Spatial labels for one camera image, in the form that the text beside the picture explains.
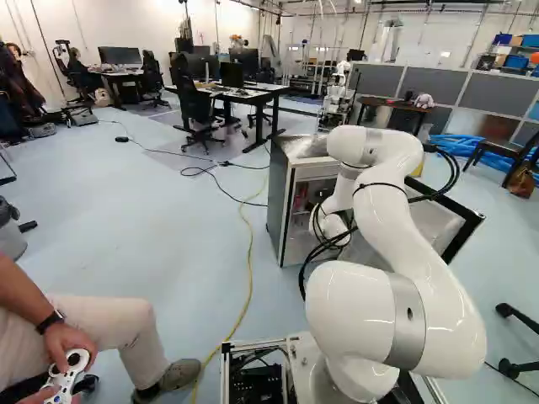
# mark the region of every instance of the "white wall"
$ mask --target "white wall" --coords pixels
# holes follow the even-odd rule
[[[519,12],[532,13],[539,0],[524,0],[520,5]],[[506,5],[490,5],[490,12],[513,13],[518,7],[518,2]],[[363,9],[363,5],[357,5],[358,10]],[[287,8],[293,13],[311,13],[313,3],[303,3],[295,8]],[[482,5],[452,7],[466,10],[481,11]],[[401,6],[400,8],[411,9],[413,6]],[[343,11],[344,7],[338,5],[338,11]],[[440,13],[433,12],[425,23],[426,13],[399,13],[396,9],[387,7],[384,13],[370,13],[366,21],[365,33],[361,49],[369,54],[373,43],[380,38],[380,30],[383,22],[388,19],[399,17],[404,26],[401,28],[401,38],[399,43],[397,63],[412,64],[416,66],[440,66],[459,67],[467,53],[467,48],[472,43],[472,37],[480,21],[480,13]],[[338,43],[341,33],[344,31],[344,47],[358,48],[360,44],[361,31],[363,30],[365,16],[363,14],[351,14],[345,23],[344,15],[332,15],[329,7],[324,7],[324,19],[318,15],[315,19],[312,31],[312,43],[320,42],[320,30],[322,29],[322,45],[332,46],[335,38],[335,30],[339,30]],[[465,67],[470,67],[477,55],[485,52],[494,36],[499,32],[510,32],[514,35],[539,34],[539,21],[531,24],[531,16],[518,16],[515,18],[511,30],[508,31],[512,14],[487,13],[483,22],[479,26],[478,36],[467,58]],[[301,43],[303,39],[309,39],[312,25],[311,17],[283,18],[281,31],[281,54],[284,55],[286,44],[290,43],[291,34],[294,43]],[[440,59],[442,51],[449,51],[449,59]],[[301,59],[301,52],[296,53],[296,59]]]
[[[24,27],[29,33],[31,46],[24,38],[15,13],[14,3],[20,9]],[[75,0],[78,17],[86,44],[78,30],[72,2],[68,0],[34,0],[47,47],[43,44],[29,0],[8,0],[14,13],[15,24],[22,38],[17,36],[8,8],[0,3],[0,35],[4,41],[24,44],[36,52],[36,58],[25,57],[24,65],[29,78],[45,95],[47,102],[62,100],[54,77],[47,50],[55,46],[55,40],[70,40],[82,52],[85,64],[99,63],[98,46],[132,46],[154,52],[170,82],[168,53],[175,51],[174,38],[179,36],[178,27],[185,17],[184,5],[177,0]],[[243,35],[253,44],[257,43],[258,12],[229,0],[221,0],[217,6],[219,42],[227,50],[232,34]],[[193,36],[196,45],[211,45],[216,41],[216,18],[214,0],[189,2]],[[68,96],[74,94],[63,86]]]

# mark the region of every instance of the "game controller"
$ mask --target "game controller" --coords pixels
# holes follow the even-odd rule
[[[66,373],[60,373],[56,364],[49,367],[49,379],[41,387],[60,386],[53,397],[44,401],[44,404],[71,404],[73,387],[84,376],[84,369],[90,363],[90,353],[86,349],[70,349],[66,352],[69,369]]]

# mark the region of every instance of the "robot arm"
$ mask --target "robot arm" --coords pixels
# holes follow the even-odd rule
[[[472,375],[486,354],[483,321],[419,233],[403,191],[404,177],[421,161],[421,143],[396,130],[343,125],[328,136],[328,153],[345,166],[372,167],[353,185],[345,173],[339,175],[322,221],[353,205],[362,236],[394,271],[333,261],[311,275],[307,320],[335,384],[367,402],[393,387],[395,368],[453,379]]]

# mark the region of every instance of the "gray partition panel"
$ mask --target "gray partition panel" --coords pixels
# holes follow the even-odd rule
[[[524,116],[537,89],[539,81],[473,73],[459,106]]]
[[[534,124],[532,122],[525,122],[520,128],[519,133],[516,134],[514,143],[524,146],[527,141],[534,136],[539,130],[539,124]]]
[[[409,67],[398,97],[404,98],[404,93],[413,90],[415,93],[432,95],[435,103],[453,105],[466,81],[466,76],[467,72]]]
[[[431,135],[441,135],[451,114],[451,108],[436,107],[424,119],[425,124],[434,124],[430,130]]]
[[[360,68],[360,83],[357,88],[359,94],[378,95],[381,97],[394,97],[397,92],[404,67],[388,65],[363,65]]]

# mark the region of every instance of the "chair wheel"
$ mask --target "chair wheel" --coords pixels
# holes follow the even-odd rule
[[[507,358],[503,358],[499,361],[498,370],[502,375],[505,375],[513,380],[520,375],[520,372],[513,367],[513,364]]]
[[[513,314],[513,307],[509,306],[507,303],[500,303],[499,305],[496,305],[496,311],[503,318],[507,318]]]

